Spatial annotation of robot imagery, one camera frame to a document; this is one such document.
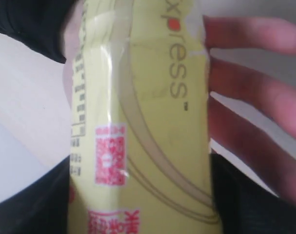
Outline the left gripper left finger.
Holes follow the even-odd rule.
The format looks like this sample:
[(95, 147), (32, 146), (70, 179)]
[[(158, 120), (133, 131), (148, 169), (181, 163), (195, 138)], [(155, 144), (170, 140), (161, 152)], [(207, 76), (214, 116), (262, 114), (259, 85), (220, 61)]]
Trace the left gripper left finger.
[(65, 234), (69, 158), (26, 189), (0, 203), (0, 234)]

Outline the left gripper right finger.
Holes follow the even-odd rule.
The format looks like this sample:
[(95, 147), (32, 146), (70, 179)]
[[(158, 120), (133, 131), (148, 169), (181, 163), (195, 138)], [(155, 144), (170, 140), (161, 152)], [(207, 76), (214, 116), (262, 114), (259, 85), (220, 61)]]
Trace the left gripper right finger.
[(225, 234), (296, 234), (296, 207), (274, 196), (219, 154), (213, 193)]

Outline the black sleeved forearm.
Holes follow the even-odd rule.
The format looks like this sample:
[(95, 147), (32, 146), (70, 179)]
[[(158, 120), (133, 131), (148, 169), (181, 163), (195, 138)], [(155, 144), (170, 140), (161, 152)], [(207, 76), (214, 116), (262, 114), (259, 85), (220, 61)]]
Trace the black sleeved forearm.
[(82, 0), (0, 0), (0, 33), (58, 63), (79, 47)]

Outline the person's open bare hand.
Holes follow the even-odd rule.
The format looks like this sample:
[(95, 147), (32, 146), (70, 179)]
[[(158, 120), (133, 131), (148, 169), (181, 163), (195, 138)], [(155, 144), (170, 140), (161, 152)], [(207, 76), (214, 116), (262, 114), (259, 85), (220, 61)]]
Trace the person's open bare hand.
[[(296, 25), (278, 18), (204, 17), (210, 49), (256, 48), (296, 55)], [(296, 139), (296, 89), (264, 73), (211, 59), (209, 89), (263, 113)], [(296, 206), (296, 160), (263, 130), (211, 98), (211, 137), (248, 165), (279, 197)]]

